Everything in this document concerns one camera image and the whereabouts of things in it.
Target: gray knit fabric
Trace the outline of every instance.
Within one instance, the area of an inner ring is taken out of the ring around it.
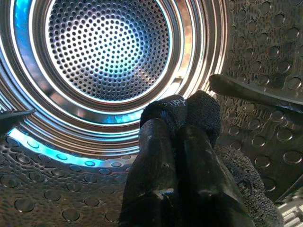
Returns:
[[[215,151],[232,174],[256,227],[283,227],[282,215],[264,194],[264,184],[250,159],[241,151],[216,146]]]

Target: stainless steel drum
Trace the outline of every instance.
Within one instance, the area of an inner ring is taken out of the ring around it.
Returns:
[[[219,142],[283,197],[303,172],[299,114],[208,79],[300,103],[302,14],[302,0],[1,0],[0,108],[37,110],[0,146],[3,226],[115,226],[143,109],[198,89],[222,106]]]

